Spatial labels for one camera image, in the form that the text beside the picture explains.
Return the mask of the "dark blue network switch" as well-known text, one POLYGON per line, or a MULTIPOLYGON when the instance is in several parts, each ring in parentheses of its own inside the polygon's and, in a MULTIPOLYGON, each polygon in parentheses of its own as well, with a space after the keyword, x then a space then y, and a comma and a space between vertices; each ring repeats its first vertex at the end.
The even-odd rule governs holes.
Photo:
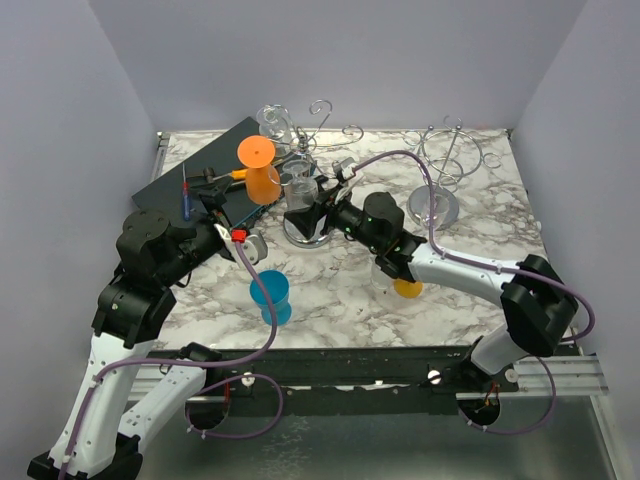
MULTIPOLYGON (((206 184, 204 170, 211 169, 216 176, 227 174, 243 167, 237 157, 237 148, 245 138, 258 133, 258 122, 247 117, 218 138, 211 139, 198 147, 186 159, 169 168, 156 180, 133 195, 134 204, 141 210, 158 210, 167 215, 172 225, 180 228, 193 227, 208 215, 199 195, 194 190, 206 184), (183 214, 182 184, 187 183, 193 190, 190 219, 183 214)), ((224 196, 215 204, 215 211, 221 213, 231 227, 251 223, 275 205, 258 205, 252 202, 244 186, 229 187, 224 196)))

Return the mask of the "grey metal faucet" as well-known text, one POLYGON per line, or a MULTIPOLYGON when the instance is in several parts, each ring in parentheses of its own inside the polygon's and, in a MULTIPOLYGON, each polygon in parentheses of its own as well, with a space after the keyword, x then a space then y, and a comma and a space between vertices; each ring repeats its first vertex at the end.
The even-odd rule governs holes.
POLYGON ((229 173, 217 175, 213 168, 205 168, 202 171, 204 183, 201 185, 201 188, 235 191, 245 187, 246 179, 243 181, 234 181, 229 176, 229 173))

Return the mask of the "yellow plastic goblet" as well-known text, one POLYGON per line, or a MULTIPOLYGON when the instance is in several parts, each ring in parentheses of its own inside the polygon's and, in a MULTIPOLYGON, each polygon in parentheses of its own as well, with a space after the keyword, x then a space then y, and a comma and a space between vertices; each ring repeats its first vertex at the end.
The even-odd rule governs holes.
POLYGON ((393 288, 395 292, 407 299, 413 299, 419 297, 423 291, 423 283, 416 281, 410 282, 401 278, 395 279, 393 282, 393 288))

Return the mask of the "orange plastic goblet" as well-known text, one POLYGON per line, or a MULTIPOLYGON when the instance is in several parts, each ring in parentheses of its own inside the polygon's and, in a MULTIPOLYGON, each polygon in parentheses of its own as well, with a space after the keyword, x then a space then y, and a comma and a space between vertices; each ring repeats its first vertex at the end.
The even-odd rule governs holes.
POLYGON ((272 141, 261 135, 245 138, 237 148, 238 159, 247 169, 247 195, 257 205, 273 204, 281 195, 279 173, 272 165, 275 153, 272 141))

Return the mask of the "chrome wine glass rack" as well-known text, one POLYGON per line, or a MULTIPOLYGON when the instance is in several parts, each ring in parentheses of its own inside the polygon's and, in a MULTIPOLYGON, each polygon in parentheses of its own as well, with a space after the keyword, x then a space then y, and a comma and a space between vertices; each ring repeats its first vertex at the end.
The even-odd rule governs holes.
POLYGON ((283 188, 288 211, 312 206, 320 193, 321 182, 327 178, 312 156, 316 149, 351 145, 364 136, 364 130, 360 126, 350 124, 342 128, 342 141, 320 143, 317 136, 332 111, 333 105, 328 100, 312 102, 309 113, 322 117, 319 125, 312 130, 297 125, 287 108, 280 104, 267 104, 256 114, 260 135, 269 139, 275 147, 280 179, 271 177, 270 180, 283 188))
POLYGON ((445 230, 458 220, 460 203, 456 193, 463 182, 482 168, 502 167, 502 155, 489 151, 480 136, 466 129, 461 119, 452 123, 444 117, 441 127, 406 130, 402 138, 410 151, 425 162, 432 176, 433 185, 416 188, 406 204, 411 219, 420 226, 420 212, 427 196, 434 199, 439 194, 448 199, 449 212, 438 229, 445 230))

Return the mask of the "clear patterned wine glass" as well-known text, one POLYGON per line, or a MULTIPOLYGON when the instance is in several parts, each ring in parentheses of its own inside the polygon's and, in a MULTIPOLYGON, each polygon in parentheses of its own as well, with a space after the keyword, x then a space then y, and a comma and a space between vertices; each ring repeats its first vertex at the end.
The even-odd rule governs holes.
POLYGON ((284 156, 291 151, 293 122, 288 110, 279 104, 267 104, 256 114, 259 134, 271 140, 276 155, 284 156))

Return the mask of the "aluminium rail frame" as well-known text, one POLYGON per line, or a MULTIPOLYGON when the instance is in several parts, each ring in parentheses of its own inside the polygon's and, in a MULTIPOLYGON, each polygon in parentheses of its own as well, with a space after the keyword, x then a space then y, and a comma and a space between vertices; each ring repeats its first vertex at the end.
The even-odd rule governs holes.
POLYGON ((174 357, 152 356, 176 303, 174 288, 190 273, 215 255, 248 272, 266 257, 260 236, 228 228, 219 209, 226 183, 218 181, 200 194, 205 213, 185 225, 149 208, 125 219, 116 242, 120 261, 98 298, 76 401, 58 440, 31 461, 28 475, 133 479, 169 419, 187 411, 192 397, 210 392, 244 414, 257 413, 274 392, 278 415, 463 413, 471 427, 492 432, 507 369, 528 357, 552 357, 572 340, 569 327, 589 302, 542 257, 488 259, 442 248, 433 234, 410 233, 403 210, 387 192, 353 205, 361 168, 346 159, 335 165, 331 180, 312 178, 316 196, 285 218, 305 238, 341 232, 365 246, 379 270, 398 283, 444 286, 499 306, 505 318, 499 328, 456 359, 425 348, 332 354, 265 344, 240 354, 196 343, 174 357))

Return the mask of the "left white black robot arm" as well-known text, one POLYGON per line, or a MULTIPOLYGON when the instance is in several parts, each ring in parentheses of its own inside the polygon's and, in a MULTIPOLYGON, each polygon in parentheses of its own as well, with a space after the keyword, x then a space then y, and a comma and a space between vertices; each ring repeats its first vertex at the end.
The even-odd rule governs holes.
POLYGON ((172 286, 218 252, 231 250, 222 212, 226 182, 199 192, 204 212, 175 225, 169 214, 130 214, 116 241, 120 263, 100 293, 91 351, 72 412, 55 445, 31 460, 33 479, 133 479, 146 447, 195 391, 214 393, 220 368, 181 362, 132 409, 126 407, 139 371, 176 304, 172 286))

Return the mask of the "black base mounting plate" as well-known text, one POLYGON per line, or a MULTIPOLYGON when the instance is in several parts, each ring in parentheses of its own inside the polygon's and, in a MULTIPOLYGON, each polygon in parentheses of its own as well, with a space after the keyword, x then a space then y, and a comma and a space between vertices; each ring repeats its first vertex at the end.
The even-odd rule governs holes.
POLYGON ((458 395, 495 398, 517 391, 504 367, 489 377, 466 363, 464 347, 271 349, 244 365, 244 350, 192 343, 177 352, 219 365, 206 372, 212 392, 198 407, 225 402, 235 416, 454 415, 458 395))

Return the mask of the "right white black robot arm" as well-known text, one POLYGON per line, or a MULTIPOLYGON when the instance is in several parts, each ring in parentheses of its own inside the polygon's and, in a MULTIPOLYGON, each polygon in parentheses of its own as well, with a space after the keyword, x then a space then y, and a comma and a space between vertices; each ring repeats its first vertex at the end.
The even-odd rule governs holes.
POLYGON ((387 192, 374 192, 356 207, 335 187, 284 217, 306 238, 318 228, 341 231, 367 247, 392 279, 438 284, 501 307, 504 324, 474 342, 459 370, 462 384, 474 392, 493 384, 510 363, 553 356, 578 309, 544 258, 499 263, 440 250, 405 229, 404 212, 387 192))

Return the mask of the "blue plastic goblet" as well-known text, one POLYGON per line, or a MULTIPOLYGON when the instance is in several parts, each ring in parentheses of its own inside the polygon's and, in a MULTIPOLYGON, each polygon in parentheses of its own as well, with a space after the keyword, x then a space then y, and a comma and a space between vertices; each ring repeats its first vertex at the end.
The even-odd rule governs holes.
POLYGON ((277 325, 285 325, 292 315, 292 307, 289 303, 289 280, 277 270, 265 270, 260 272, 258 276, 263 288, 259 286, 256 280, 253 280, 249 287, 249 293, 254 303, 260 308, 264 322, 268 325, 272 323, 271 310, 264 294, 264 291, 266 291, 274 307, 274 318, 277 325))

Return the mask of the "blue handled screwdriver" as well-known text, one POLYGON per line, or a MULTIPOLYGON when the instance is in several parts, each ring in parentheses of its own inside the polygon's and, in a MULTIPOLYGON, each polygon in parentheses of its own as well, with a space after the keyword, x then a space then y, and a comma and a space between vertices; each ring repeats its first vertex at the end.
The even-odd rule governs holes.
POLYGON ((182 216, 185 222, 191 220, 191 197, 187 181, 185 163, 182 163, 182 216))

